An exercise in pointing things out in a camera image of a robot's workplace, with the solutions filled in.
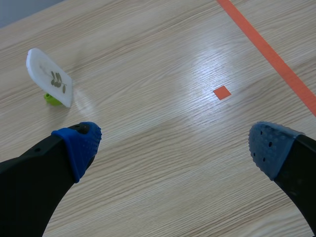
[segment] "white card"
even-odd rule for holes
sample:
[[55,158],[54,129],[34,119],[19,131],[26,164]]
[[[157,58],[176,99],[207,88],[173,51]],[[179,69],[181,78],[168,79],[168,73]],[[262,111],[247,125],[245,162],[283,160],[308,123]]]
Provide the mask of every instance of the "white card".
[[66,107],[71,106],[73,80],[45,53],[38,48],[30,49],[26,67],[30,77],[40,88]]

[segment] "blue rubber fingertip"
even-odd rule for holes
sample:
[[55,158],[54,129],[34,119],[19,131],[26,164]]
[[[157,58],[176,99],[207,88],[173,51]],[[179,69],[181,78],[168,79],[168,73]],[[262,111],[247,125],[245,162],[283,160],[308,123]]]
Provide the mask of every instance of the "blue rubber fingertip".
[[258,122],[249,132],[249,148],[256,165],[271,180],[280,172],[292,145],[302,133],[271,122]]
[[62,128],[51,133],[64,139],[76,183],[84,175],[91,159],[97,154],[102,136],[101,128],[95,123],[81,122],[80,124],[89,125],[87,134],[81,134],[70,128]]

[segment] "green base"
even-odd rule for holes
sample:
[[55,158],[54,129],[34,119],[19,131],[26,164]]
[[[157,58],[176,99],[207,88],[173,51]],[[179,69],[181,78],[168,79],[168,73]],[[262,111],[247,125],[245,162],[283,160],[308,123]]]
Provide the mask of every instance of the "green base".
[[55,99],[48,93],[44,95],[44,99],[47,101],[47,103],[53,106],[62,105],[62,103],[59,100]]

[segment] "gray wall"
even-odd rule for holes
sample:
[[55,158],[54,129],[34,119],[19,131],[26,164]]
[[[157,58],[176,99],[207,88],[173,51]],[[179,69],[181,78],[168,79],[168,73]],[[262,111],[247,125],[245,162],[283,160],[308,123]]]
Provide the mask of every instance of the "gray wall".
[[0,0],[0,28],[62,0]]

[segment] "wood grain surface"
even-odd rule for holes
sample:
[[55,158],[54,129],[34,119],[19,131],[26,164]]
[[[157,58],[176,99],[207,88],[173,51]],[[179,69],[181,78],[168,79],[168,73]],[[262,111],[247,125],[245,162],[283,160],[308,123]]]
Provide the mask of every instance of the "wood grain surface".
[[[316,2],[232,2],[316,92]],[[73,78],[70,109],[28,76],[33,47]],[[86,120],[99,153],[45,237],[312,236],[247,137],[267,120],[315,139],[315,117],[216,1],[67,0],[0,29],[0,161]]]

